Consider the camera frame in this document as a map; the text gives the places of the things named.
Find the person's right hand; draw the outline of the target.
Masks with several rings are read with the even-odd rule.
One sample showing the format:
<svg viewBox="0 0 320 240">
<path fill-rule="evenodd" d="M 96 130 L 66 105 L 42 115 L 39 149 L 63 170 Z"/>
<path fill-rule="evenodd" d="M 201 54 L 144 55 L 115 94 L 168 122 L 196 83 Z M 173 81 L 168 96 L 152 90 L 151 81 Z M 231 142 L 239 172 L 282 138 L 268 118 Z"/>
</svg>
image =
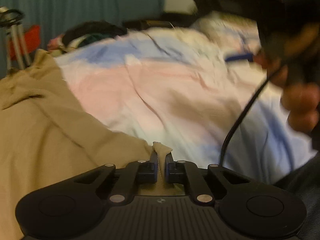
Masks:
<svg viewBox="0 0 320 240">
<path fill-rule="evenodd" d="M 284 55 L 292 57 L 308 48 L 319 35 L 319 24 L 306 25 L 296 37 L 284 43 Z M 309 135 L 319 121 L 319 87 L 314 83 L 286 85 L 288 67 L 284 66 L 271 82 L 283 90 L 281 104 L 289 111 L 287 122 L 296 132 Z"/>
</svg>

